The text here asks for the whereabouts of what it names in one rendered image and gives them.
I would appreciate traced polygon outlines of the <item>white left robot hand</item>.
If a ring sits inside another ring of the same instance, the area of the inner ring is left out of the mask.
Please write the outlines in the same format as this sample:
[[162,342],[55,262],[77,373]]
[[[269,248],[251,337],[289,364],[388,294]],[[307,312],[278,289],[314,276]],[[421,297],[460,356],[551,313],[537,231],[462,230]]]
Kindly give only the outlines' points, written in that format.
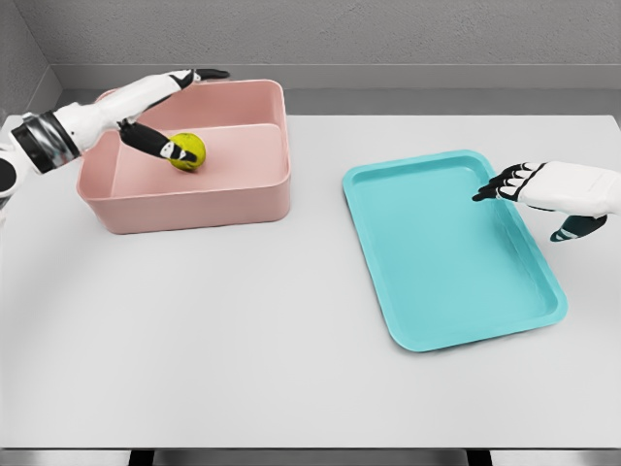
[[97,108],[114,123],[121,141],[143,153],[167,159],[178,169],[192,171],[204,160],[198,153],[182,149],[162,133],[145,126],[137,119],[147,110],[163,103],[173,94],[194,83],[224,80],[228,71],[199,68],[159,75],[149,75],[120,87],[96,103]]

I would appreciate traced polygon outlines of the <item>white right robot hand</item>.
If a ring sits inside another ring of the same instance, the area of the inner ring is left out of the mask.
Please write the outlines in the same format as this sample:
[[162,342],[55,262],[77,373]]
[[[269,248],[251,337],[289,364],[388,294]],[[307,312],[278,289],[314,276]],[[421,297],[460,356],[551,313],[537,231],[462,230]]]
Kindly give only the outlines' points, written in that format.
[[505,168],[473,196],[475,202],[505,199],[568,217],[550,240],[583,238],[621,216],[621,173],[560,161],[524,162]]

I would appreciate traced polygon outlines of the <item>yellow-green tennis ball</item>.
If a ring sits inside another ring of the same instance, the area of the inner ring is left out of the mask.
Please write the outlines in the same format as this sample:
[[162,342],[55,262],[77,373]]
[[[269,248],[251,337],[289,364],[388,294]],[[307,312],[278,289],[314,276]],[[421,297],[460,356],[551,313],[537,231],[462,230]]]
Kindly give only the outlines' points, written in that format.
[[197,170],[206,160],[206,147],[203,140],[194,133],[178,133],[170,137],[170,140],[177,146],[179,146],[185,154],[191,154],[195,156],[193,161],[190,161],[187,157],[179,159],[170,159],[170,163],[177,169],[194,172]]

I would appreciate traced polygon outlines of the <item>pink plastic basket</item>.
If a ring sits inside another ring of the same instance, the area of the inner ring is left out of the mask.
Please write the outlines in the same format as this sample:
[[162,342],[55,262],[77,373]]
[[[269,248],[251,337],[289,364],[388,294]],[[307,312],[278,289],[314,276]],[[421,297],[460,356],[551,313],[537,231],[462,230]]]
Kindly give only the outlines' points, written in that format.
[[270,80],[198,83],[143,113],[166,136],[196,134],[206,161],[193,172],[105,133],[82,157],[77,192],[115,234],[274,221],[290,207],[283,90]]

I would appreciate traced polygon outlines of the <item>blue plastic tray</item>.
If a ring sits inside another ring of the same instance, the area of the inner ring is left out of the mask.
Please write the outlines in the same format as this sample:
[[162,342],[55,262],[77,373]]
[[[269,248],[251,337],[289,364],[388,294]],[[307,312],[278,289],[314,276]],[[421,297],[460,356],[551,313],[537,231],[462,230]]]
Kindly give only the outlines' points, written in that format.
[[560,322],[568,300],[515,206],[475,201],[494,176],[455,150],[350,169],[343,192],[393,340],[441,350]]

